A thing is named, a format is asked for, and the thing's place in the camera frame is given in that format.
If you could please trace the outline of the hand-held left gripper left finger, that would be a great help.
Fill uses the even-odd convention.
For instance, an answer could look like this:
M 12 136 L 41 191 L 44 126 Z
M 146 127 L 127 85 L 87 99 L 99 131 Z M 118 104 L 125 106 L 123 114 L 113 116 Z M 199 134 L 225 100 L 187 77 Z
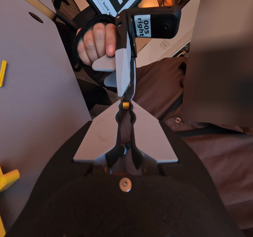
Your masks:
M 74 155 L 74 162 L 111 168 L 125 155 L 119 127 L 120 104 L 121 101 L 118 100 L 93 119 Z

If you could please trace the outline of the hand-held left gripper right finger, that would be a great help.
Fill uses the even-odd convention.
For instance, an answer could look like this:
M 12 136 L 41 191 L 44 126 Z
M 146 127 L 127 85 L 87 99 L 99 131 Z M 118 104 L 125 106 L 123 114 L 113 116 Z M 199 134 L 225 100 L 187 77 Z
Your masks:
M 134 101 L 130 103 L 131 152 L 136 169 L 177 163 L 178 158 L 157 118 Z

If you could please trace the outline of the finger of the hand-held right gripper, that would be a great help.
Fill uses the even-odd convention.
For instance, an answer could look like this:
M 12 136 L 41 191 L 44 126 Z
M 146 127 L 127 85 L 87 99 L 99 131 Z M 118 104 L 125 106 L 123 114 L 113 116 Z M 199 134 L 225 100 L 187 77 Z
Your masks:
M 126 48 L 121 48 L 116 50 L 116 83 L 117 83 L 117 93 L 119 97 L 125 94 L 130 83 L 130 71 L 131 71 L 131 46 L 129 35 L 126 38 Z
M 135 94 L 136 88 L 136 62 L 135 58 L 131 58 L 130 62 L 130 84 L 124 94 L 124 102 L 130 102 Z

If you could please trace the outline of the yellow and grey lego assembly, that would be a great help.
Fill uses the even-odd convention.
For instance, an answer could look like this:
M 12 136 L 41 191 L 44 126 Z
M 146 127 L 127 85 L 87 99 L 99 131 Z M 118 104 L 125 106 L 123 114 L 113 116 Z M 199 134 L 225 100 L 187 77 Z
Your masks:
M 0 192 L 7 190 L 11 185 L 13 185 L 20 178 L 20 173 L 17 169 L 3 174 L 0 168 Z M 6 230 L 0 217 L 0 236 L 4 237 L 6 235 Z

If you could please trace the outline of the long yellow lego axle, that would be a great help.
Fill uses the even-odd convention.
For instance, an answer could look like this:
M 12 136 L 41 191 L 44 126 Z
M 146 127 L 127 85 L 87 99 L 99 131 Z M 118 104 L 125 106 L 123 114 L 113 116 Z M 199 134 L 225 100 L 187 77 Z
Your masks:
M 0 69 L 0 87 L 3 87 L 7 61 L 3 60 Z

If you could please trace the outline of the person's right hand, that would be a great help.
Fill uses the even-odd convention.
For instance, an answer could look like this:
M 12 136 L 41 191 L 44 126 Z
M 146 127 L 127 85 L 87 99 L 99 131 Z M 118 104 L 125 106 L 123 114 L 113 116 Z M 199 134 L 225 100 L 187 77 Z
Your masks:
M 84 65 L 92 66 L 93 62 L 107 55 L 115 56 L 117 28 L 114 24 L 97 23 L 80 39 L 77 52 Z

